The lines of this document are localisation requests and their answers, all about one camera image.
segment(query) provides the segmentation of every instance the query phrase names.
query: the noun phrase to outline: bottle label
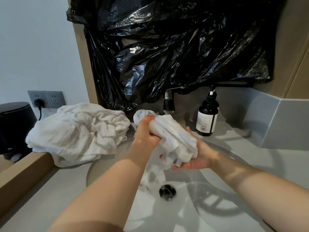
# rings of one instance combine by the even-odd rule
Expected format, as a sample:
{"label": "bottle label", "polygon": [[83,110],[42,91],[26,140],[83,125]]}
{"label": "bottle label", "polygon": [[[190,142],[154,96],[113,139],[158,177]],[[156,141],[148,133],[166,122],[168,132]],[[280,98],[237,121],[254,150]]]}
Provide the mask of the bottle label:
{"label": "bottle label", "polygon": [[201,112],[198,112],[196,129],[203,133],[212,133],[217,121],[216,115],[206,115]]}

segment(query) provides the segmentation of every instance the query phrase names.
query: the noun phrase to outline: trash bag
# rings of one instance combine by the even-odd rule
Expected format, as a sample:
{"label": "trash bag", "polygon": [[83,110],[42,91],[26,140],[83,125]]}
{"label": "trash bag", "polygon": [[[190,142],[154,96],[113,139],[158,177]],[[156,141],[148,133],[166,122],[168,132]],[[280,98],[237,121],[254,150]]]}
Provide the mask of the trash bag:
{"label": "trash bag", "polygon": [[272,79],[284,0],[71,0],[97,89],[110,109],[167,89]]}

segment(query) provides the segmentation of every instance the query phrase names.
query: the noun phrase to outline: power cord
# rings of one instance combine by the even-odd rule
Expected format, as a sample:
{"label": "power cord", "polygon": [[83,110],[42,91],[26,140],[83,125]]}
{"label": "power cord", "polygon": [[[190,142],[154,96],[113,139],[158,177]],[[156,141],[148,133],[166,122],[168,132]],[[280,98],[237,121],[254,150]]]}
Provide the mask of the power cord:
{"label": "power cord", "polygon": [[36,99],[36,100],[34,100],[34,105],[36,105],[39,108],[39,111],[40,111],[39,120],[41,120],[41,118],[42,118],[42,107],[44,107],[44,101],[42,99]]}

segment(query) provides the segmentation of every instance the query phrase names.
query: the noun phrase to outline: wet towel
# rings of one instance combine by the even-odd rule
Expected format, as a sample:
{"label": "wet towel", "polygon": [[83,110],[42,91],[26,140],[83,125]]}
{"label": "wet towel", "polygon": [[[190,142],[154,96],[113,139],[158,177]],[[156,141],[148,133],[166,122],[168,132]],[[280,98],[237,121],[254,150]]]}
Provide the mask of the wet towel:
{"label": "wet towel", "polygon": [[150,110],[138,110],[133,117],[134,124],[138,125],[145,115],[156,116],[154,120],[149,122],[149,130],[162,138],[160,145],[165,151],[161,158],[163,170],[172,167],[174,161],[179,167],[182,162],[189,162],[191,158],[197,157],[197,140],[182,128],[171,115],[160,116]]}
{"label": "wet towel", "polygon": [[68,167],[114,154],[129,126],[122,111],[80,103],[37,121],[26,143],[34,152],[49,152],[56,166]]}

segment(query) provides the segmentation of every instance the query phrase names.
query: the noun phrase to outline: white sink basin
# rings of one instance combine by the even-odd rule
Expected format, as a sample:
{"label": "white sink basin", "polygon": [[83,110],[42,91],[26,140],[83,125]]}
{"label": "white sink basin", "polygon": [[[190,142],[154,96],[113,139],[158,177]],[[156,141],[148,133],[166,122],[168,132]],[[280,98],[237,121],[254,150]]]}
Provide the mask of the white sink basin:
{"label": "white sink basin", "polygon": [[[87,185],[121,159],[131,143],[132,139],[125,141],[118,147],[116,155],[104,156],[93,163],[88,172]],[[208,144],[214,149],[228,153],[232,158],[241,160],[236,154],[220,146]],[[159,163],[159,155],[162,152],[160,147],[155,148],[149,163]],[[164,175],[164,185],[174,187],[176,196],[170,201],[161,198],[161,186],[152,194],[139,189],[124,228],[125,232],[272,232],[212,170],[169,169],[164,171]]]}

